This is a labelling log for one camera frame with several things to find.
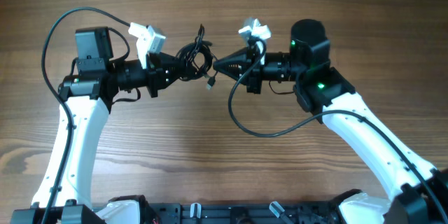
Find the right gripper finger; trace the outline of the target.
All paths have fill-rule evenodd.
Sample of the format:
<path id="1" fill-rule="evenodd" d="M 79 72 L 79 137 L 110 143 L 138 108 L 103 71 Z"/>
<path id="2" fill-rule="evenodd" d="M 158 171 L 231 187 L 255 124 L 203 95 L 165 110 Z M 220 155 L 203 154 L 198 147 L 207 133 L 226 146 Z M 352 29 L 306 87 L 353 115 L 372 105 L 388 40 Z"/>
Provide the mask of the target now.
<path id="1" fill-rule="evenodd" d="M 213 65 L 213 69 L 220 74 L 224 74 L 231 79 L 238 81 L 249 67 L 246 64 L 217 64 Z"/>
<path id="2" fill-rule="evenodd" d="M 247 48 L 242 48 L 227 57 L 213 63 L 214 66 L 245 65 L 247 63 Z"/>

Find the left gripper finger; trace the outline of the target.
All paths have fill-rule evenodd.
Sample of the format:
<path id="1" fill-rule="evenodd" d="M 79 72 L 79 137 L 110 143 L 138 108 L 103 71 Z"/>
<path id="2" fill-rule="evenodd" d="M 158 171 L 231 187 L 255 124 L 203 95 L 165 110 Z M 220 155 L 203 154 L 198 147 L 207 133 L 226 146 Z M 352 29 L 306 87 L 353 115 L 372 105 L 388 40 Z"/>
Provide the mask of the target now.
<path id="1" fill-rule="evenodd" d="M 182 71 L 166 71 L 163 73 L 162 86 L 168 88 L 172 83 L 184 76 L 185 73 Z"/>
<path id="2" fill-rule="evenodd" d="M 171 74 L 182 74 L 186 70 L 186 63 L 175 56 L 161 53 L 162 68 L 168 70 Z"/>

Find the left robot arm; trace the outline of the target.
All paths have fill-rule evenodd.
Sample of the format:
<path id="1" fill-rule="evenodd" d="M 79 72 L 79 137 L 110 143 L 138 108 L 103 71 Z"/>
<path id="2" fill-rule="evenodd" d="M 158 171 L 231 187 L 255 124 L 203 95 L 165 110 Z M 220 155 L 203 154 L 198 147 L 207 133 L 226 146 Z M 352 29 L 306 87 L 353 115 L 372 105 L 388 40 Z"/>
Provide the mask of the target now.
<path id="1" fill-rule="evenodd" d="M 150 96 L 186 71 L 179 58 L 165 54 L 165 35 L 157 28 L 131 23 L 138 58 L 114 58 L 110 27 L 76 31 L 77 74 L 60 84 L 59 128 L 50 162 L 28 209 L 13 212 L 12 223 L 161 223 L 143 195 L 116 197 L 94 211 L 92 172 L 102 130 L 120 91 L 142 87 Z"/>

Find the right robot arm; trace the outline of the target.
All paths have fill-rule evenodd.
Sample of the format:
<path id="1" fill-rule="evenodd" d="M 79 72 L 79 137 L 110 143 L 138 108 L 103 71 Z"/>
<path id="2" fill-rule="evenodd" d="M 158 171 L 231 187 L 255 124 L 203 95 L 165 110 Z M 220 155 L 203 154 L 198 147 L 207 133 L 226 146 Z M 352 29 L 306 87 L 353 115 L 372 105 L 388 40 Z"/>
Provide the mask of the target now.
<path id="1" fill-rule="evenodd" d="M 257 19 L 239 34 L 246 47 L 217 60 L 214 69 L 258 94 L 263 82 L 293 83 L 301 109 L 341 137 L 384 189 L 384 198 L 350 190 L 327 202 L 327 223 L 446 223 L 447 173 L 407 147 L 368 108 L 355 87 L 330 63 L 330 41 L 317 20 L 297 21 L 289 51 L 268 52 L 271 36 Z"/>

